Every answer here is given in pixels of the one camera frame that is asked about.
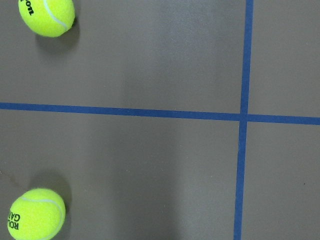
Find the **Wilson yellow tennis ball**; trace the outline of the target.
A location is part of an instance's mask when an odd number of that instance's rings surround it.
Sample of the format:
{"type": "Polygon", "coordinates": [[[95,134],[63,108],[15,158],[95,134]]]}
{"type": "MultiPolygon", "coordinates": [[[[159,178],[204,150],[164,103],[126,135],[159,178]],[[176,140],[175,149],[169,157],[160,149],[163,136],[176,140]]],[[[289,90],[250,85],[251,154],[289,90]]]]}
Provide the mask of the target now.
{"type": "Polygon", "coordinates": [[[76,18],[72,0],[19,0],[18,10],[34,33],[50,38],[69,31],[76,18]]]}

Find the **Roland Garros yellow tennis ball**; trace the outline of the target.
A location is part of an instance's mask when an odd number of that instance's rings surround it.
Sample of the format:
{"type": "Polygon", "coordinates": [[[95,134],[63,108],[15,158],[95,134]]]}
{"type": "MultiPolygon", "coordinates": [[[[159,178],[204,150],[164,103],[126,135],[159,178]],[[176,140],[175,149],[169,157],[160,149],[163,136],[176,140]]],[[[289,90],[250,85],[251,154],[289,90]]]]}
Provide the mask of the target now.
{"type": "Polygon", "coordinates": [[[51,240],[66,217],[63,198],[47,188],[34,188],[18,197],[9,209],[7,228],[15,240],[51,240]]]}

